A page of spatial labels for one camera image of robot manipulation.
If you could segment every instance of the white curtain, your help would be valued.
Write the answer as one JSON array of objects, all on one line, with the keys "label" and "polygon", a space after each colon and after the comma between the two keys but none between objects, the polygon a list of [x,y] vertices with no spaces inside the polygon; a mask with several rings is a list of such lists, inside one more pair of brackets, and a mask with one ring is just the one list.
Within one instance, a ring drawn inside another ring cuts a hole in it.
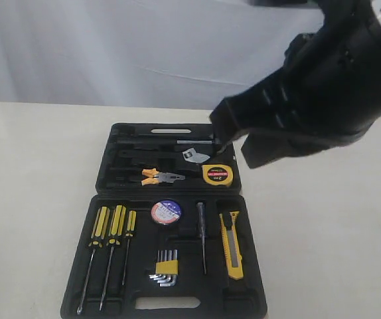
[{"label": "white curtain", "polygon": [[0,0],[0,101],[212,109],[322,22],[244,0]]}]

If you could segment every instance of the table surface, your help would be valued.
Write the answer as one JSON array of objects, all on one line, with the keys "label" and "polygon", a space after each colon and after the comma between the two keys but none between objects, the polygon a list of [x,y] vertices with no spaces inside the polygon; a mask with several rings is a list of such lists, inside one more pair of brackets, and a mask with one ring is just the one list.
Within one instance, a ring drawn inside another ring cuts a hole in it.
[{"label": "table surface", "polygon": [[[207,116],[0,103],[0,318],[59,318],[113,123]],[[353,146],[257,170],[241,143],[270,319],[381,318],[381,120]]]}]

